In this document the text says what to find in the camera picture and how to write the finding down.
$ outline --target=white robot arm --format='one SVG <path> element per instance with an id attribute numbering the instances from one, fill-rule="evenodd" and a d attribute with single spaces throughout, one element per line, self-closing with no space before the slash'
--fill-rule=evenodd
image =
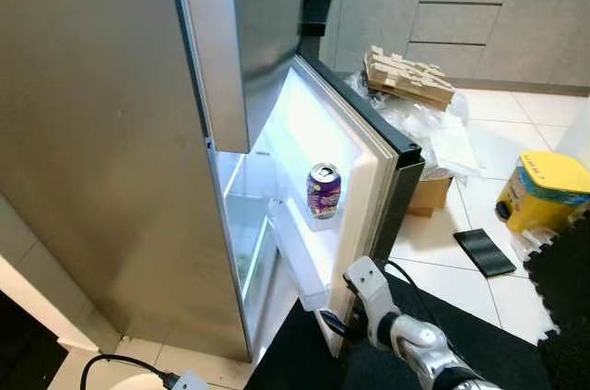
<path id="1" fill-rule="evenodd" d="M 448 345 L 443 331 L 402 314 L 387 280 L 368 256 L 344 274 L 348 287 L 362 300 L 367 335 L 379 349 L 391 349 L 418 376 L 424 390 L 499 390 L 477 375 Z"/>

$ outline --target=yellow bucket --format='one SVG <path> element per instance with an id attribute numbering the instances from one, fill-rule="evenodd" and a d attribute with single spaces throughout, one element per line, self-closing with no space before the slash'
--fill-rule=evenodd
<path id="1" fill-rule="evenodd" d="M 577 160 L 551 152 L 523 152 L 498 198 L 496 210 L 510 230 L 559 231 L 590 201 L 590 172 Z"/>

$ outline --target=refrigerator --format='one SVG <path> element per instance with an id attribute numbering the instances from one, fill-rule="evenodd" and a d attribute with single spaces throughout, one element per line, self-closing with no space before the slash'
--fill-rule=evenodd
<path id="1" fill-rule="evenodd" d="M 388 256 L 420 148 L 300 23 L 301 0 L 3 0 L 2 195 L 122 335 L 257 361 L 294 296 L 346 321 L 343 271 Z"/>

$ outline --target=purple can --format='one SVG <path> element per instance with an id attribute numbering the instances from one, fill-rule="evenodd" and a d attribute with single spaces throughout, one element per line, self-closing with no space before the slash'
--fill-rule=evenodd
<path id="1" fill-rule="evenodd" d="M 333 164 L 312 167 L 307 177 L 307 205 L 314 218 L 328 219 L 336 214 L 342 179 Z"/>

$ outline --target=smartphone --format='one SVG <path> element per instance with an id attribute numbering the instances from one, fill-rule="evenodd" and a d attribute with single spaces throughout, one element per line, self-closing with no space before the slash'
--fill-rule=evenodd
<path id="1" fill-rule="evenodd" d="M 516 270 L 516 266 L 483 229 L 459 231 L 453 236 L 484 277 L 495 277 Z"/>

